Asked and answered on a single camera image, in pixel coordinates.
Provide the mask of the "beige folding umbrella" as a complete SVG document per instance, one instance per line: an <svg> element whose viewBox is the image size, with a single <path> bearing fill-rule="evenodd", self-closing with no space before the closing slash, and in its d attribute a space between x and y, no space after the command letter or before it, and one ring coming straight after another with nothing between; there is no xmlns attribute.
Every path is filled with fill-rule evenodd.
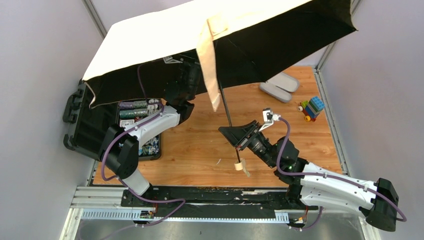
<svg viewBox="0 0 424 240"><path fill-rule="evenodd" d="M82 81L91 109L166 101L181 64L164 63L172 56L200 65L196 95L216 110L220 88L265 82L354 31L349 0L193 0L113 24Z"/></svg>

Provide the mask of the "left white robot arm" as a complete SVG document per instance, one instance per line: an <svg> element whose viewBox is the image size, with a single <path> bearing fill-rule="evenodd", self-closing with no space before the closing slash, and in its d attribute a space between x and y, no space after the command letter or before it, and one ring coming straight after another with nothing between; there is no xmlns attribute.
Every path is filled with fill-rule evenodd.
<svg viewBox="0 0 424 240"><path fill-rule="evenodd" d="M108 167L127 187L139 196L151 186L138 169L139 147L165 130L185 122L192 114L201 78L196 62L182 62L180 73L165 88L165 105L160 110L126 127L114 124L108 128L98 152L101 166Z"/></svg>

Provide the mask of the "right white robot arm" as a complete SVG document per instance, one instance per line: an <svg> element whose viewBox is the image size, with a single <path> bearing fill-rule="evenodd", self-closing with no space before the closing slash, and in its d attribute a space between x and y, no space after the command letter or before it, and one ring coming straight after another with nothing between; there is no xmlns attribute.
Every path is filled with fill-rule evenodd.
<svg viewBox="0 0 424 240"><path fill-rule="evenodd" d="M394 232L400 220L399 196L391 181L351 178L320 167L299 157L289 136L271 144L252 121L242 126L221 126L219 132L235 149L251 150L278 179L288 184L288 202L317 206L355 214L373 227Z"/></svg>

